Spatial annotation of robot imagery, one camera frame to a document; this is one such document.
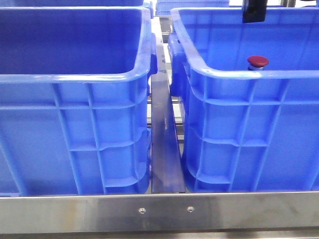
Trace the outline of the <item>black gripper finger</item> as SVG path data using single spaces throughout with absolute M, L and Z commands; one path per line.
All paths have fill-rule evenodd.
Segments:
M 242 22 L 263 22 L 266 17 L 266 0 L 243 0 Z

